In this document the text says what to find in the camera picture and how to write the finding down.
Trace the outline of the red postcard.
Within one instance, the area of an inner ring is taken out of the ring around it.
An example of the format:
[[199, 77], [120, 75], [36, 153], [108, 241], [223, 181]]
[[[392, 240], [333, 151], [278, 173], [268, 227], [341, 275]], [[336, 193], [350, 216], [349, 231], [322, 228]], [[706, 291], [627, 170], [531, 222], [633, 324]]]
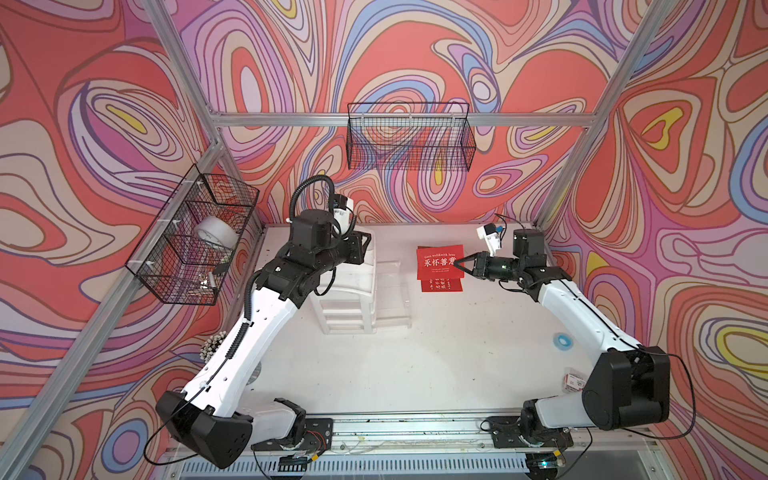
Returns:
[[463, 245], [420, 247], [416, 250], [417, 279], [463, 279], [465, 273], [454, 266], [454, 262], [463, 257]]
[[462, 281], [458, 278], [421, 280], [421, 291], [424, 293], [462, 292]]

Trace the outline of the white plastic drawer organizer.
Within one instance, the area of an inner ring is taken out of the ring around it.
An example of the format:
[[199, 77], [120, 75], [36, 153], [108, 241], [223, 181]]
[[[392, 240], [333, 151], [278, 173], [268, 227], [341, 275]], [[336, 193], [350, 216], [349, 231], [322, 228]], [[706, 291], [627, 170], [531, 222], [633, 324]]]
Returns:
[[331, 334], [371, 334], [376, 317], [377, 255], [372, 232], [362, 228], [364, 240], [370, 243], [363, 263], [342, 263], [330, 291], [324, 296], [312, 296], [310, 304], [321, 331]]

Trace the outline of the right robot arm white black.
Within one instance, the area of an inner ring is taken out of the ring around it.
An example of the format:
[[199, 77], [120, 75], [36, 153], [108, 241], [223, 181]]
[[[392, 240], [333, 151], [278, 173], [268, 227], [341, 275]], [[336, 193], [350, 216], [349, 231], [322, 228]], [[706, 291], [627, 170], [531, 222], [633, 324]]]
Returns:
[[571, 276], [547, 262], [542, 232], [518, 229], [511, 235], [512, 254], [499, 255], [503, 231], [481, 226], [483, 251], [454, 261], [474, 278], [513, 282], [550, 311], [585, 351], [591, 371], [578, 392], [528, 400], [517, 429], [530, 444], [570, 428], [604, 431], [662, 423], [670, 409], [670, 359], [659, 347], [640, 341], [611, 323], [581, 292]]

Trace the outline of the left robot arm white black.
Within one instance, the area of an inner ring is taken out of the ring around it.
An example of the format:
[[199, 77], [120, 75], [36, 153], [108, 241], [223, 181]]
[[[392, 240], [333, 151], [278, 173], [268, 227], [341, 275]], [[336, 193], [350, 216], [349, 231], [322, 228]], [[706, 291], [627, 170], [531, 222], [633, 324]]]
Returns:
[[159, 398], [155, 410], [173, 439], [221, 469], [253, 444], [302, 443], [306, 411], [296, 403], [276, 398], [250, 413], [237, 407], [281, 328], [319, 293], [322, 275], [363, 263], [371, 236], [355, 224], [348, 207], [305, 210], [291, 220], [288, 242], [250, 278], [236, 327], [181, 391]]

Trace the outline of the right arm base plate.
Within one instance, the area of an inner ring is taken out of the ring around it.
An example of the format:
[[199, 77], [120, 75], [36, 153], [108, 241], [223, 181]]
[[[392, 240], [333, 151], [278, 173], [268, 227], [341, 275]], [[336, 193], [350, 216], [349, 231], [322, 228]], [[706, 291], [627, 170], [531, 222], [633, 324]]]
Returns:
[[491, 435], [495, 448], [568, 449], [573, 438], [565, 429], [549, 429], [536, 420], [513, 416], [490, 416], [482, 420], [480, 430]]

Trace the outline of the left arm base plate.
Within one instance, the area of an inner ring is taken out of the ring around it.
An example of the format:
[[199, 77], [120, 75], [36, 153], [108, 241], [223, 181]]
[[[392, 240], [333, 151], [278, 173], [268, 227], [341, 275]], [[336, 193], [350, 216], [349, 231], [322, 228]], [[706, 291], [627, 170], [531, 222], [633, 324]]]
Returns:
[[250, 449], [256, 452], [321, 453], [331, 448], [334, 420], [331, 417], [310, 417], [293, 427], [289, 433], [278, 439], [253, 443]]

